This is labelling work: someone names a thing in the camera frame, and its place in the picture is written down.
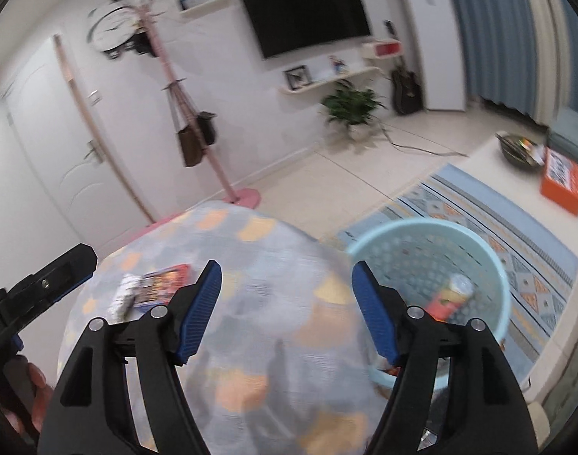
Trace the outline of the person's left hand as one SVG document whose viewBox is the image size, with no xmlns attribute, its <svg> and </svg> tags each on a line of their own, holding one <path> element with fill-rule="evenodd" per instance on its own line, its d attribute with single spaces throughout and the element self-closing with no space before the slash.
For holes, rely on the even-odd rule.
<svg viewBox="0 0 578 455">
<path fill-rule="evenodd" d="M 33 426 L 41 432 L 53 389 L 45 375 L 23 355 L 11 359 L 2 370 L 0 407 L 20 435 Z"/>
</svg>

